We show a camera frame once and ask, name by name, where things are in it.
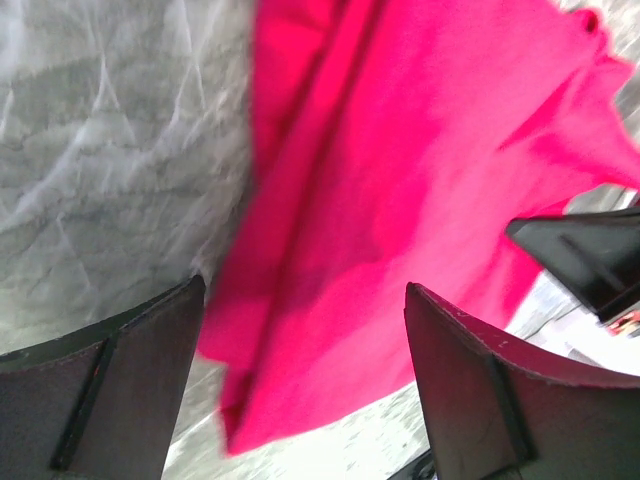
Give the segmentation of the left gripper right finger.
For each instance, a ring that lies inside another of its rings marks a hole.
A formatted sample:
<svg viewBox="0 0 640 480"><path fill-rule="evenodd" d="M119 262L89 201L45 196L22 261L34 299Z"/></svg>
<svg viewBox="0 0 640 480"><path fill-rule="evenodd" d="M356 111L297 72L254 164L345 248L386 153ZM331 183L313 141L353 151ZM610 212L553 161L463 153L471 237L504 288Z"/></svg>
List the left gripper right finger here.
<svg viewBox="0 0 640 480"><path fill-rule="evenodd" d="M635 479L639 380L531 345L421 285L407 336L441 479Z"/></svg>

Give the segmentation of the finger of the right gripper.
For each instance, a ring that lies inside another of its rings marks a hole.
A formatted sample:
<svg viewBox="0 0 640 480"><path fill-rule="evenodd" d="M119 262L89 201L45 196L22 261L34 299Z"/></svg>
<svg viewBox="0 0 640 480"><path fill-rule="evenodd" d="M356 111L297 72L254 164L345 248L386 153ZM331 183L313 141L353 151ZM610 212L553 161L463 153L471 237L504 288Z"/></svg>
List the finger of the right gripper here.
<svg viewBox="0 0 640 480"><path fill-rule="evenodd" d="M610 323L639 303L639 209L516 218L507 236Z"/></svg>

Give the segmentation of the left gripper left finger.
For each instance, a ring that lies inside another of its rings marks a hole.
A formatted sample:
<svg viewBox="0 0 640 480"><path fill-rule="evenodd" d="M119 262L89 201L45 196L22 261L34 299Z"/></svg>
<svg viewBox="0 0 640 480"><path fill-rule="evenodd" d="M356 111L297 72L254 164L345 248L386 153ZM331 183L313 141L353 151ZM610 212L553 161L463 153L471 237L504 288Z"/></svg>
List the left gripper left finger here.
<svg viewBox="0 0 640 480"><path fill-rule="evenodd" d="M204 310L195 276L1 357L4 479L158 479Z"/></svg>

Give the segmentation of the pink red t shirt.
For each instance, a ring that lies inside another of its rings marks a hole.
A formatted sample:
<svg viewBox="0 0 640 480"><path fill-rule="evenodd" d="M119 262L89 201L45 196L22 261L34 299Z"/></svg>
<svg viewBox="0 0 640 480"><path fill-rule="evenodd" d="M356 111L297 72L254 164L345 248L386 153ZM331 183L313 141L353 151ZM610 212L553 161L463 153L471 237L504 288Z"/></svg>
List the pink red t shirt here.
<svg viewBox="0 0 640 480"><path fill-rule="evenodd" d="M198 345L227 452L409 384L410 282L507 326L539 274L508 222L639 185L632 71L598 12L550 1L259 2L254 191Z"/></svg>

